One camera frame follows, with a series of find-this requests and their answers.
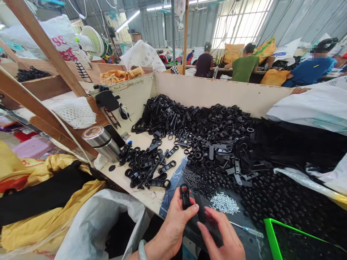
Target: screwdriver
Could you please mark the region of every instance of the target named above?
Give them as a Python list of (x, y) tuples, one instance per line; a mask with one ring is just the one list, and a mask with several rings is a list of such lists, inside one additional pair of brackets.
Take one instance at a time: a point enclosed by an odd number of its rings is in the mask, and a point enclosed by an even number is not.
[(233, 222), (231, 222), (231, 221), (229, 221), (229, 222), (230, 222), (231, 224), (235, 225), (235, 226), (238, 226), (238, 227), (242, 228), (244, 231), (246, 231), (246, 232), (248, 232), (248, 233), (250, 233), (250, 234), (252, 234), (252, 235), (255, 235), (255, 236), (257, 236), (257, 237), (264, 238), (263, 233), (261, 233), (261, 232), (259, 232), (259, 231), (256, 231), (256, 230), (251, 229), (251, 228), (246, 227), (246, 226), (240, 226), (240, 225), (235, 224), (235, 223), (233, 223)]

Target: thermos lid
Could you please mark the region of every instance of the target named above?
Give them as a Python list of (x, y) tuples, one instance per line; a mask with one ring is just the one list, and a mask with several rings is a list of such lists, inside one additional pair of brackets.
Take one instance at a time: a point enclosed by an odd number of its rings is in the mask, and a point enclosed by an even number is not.
[(93, 147), (106, 144), (111, 135), (102, 126), (92, 126), (84, 131), (82, 139)]

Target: pink container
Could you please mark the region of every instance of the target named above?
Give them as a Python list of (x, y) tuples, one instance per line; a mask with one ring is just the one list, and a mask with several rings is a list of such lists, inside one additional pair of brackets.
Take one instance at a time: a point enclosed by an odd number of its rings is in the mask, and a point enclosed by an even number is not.
[(44, 153), (53, 149), (55, 145), (43, 136), (33, 136), (12, 149), (19, 158), (39, 159)]

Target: electric fan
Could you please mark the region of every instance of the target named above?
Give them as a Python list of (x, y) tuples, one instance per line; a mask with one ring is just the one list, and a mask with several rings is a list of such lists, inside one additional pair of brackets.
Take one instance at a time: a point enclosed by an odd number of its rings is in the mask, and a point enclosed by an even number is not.
[(95, 56), (102, 56), (104, 54), (104, 42), (93, 27), (83, 27), (81, 35), (77, 35), (77, 37), (84, 51), (92, 52)]

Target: white mesh bag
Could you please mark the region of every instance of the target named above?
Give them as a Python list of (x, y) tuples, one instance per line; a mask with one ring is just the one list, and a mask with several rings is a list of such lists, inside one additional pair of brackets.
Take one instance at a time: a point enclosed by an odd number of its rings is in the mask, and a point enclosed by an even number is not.
[(96, 123), (97, 115), (85, 97), (65, 100), (51, 109), (73, 129), (85, 129)]

